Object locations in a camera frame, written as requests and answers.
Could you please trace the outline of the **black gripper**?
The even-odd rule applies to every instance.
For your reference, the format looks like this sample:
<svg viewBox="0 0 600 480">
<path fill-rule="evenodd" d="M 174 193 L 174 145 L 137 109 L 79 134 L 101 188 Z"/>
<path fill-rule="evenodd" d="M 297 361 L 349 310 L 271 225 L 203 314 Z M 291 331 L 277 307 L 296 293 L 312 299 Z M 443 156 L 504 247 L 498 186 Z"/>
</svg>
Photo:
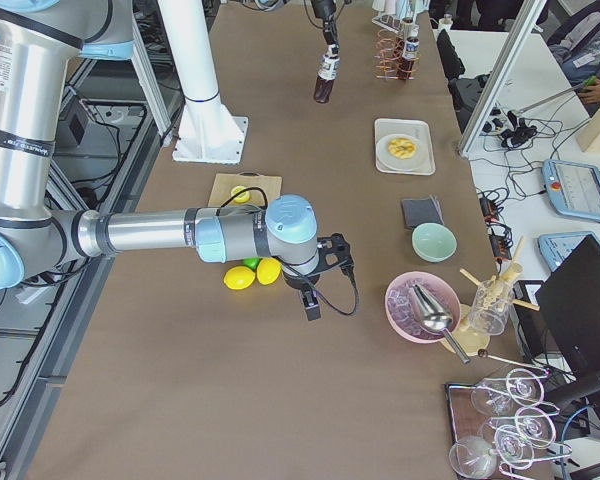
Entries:
<svg viewBox="0 0 600 480">
<path fill-rule="evenodd" d="M 338 33 L 336 20 L 333 19 L 336 12 L 334 0 L 311 0 L 314 16 L 322 21 L 322 33 L 327 45 L 338 44 Z"/>
<path fill-rule="evenodd" d="M 283 264 L 283 277 L 288 286 L 300 291 L 306 318 L 314 321 L 321 318 L 321 310 L 316 292 L 316 284 L 320 276 L 330 270 L 339 268 L 354 283 L 354 260 L 350 244 L 341 233 L 317 238 L 317 264 L 308 273 L 301 273 L 299 266 Z"/>
</svg>

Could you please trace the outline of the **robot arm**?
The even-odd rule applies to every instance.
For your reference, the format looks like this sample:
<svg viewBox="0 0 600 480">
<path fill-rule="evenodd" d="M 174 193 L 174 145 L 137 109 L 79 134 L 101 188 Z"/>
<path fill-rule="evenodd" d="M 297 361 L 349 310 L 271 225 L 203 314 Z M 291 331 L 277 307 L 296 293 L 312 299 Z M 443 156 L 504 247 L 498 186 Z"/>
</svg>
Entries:
<svg viewBox="0 0 600 480">
<path fill-rule="evenodd" d="M 310 203 L 287 194 L 261 207 L 153 213 L 50 211 L 44 203 L 68 62 L 134 52 L 128 1 L 0 1 L 0 290 L 81 258 L 190 247 L 206 262 L 274 258 L 309 319 L 319 276 L 351 275 L 349 244 L 321 237 Z"/>
</svg>

